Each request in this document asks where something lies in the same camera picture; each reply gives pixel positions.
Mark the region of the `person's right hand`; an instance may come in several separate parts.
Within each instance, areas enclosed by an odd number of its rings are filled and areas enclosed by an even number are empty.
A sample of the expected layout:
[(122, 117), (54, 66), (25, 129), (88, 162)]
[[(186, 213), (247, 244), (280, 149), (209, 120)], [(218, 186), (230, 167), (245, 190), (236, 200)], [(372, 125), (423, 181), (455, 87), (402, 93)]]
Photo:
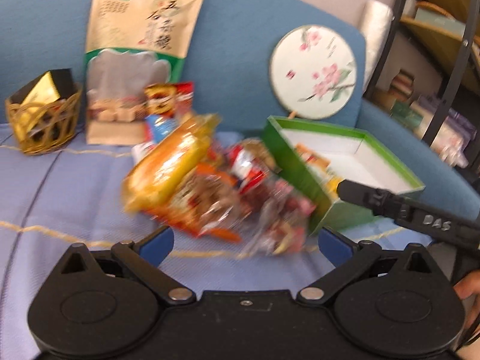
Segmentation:
[(454, 289), (460, 300), (471, 304), (465, 314), (464, 328), (470, 328), (479, 316), (480, 272), (472, 271), (458, 282)]

